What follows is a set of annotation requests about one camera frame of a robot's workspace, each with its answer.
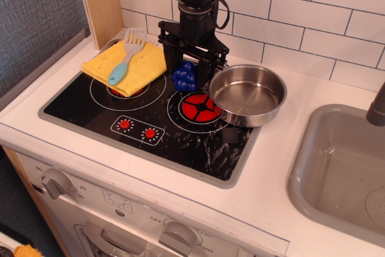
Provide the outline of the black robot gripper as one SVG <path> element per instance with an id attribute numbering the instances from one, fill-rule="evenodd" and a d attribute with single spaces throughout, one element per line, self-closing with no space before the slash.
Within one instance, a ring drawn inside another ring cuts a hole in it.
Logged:
<path id="1" fill-rule="evenodd" d="M 173 73 L 187 54 L 199 60 L 197 86 L 204 87 L 217 66 L 223 66 L 229 48 L 215 36 L 216 29 L 227 26 L 230 16 L 226 16 L 222 26 L 217 24 L 218 11 L 205 14 L 181 12 L 180 22 L 160 21 L 159 42 L 164 47 L 167 70 Z"/>

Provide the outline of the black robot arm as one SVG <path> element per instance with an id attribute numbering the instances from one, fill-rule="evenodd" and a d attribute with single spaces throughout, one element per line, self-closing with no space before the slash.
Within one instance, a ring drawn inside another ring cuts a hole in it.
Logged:
<path id="1" fill-rule="evenodd" d="M 203 88 L 214 75 L 217 66 L 223 66 L 229 48 L 219 41 L 216 29 L 227 26 L 217 24 L 218 8 L 224 0 L 178 0 L 179 22 L 161 21 L 159 42 L 163 44 L 167 70 L 173 73 L 187 55 L 198 61 L 197 86 Z"/>

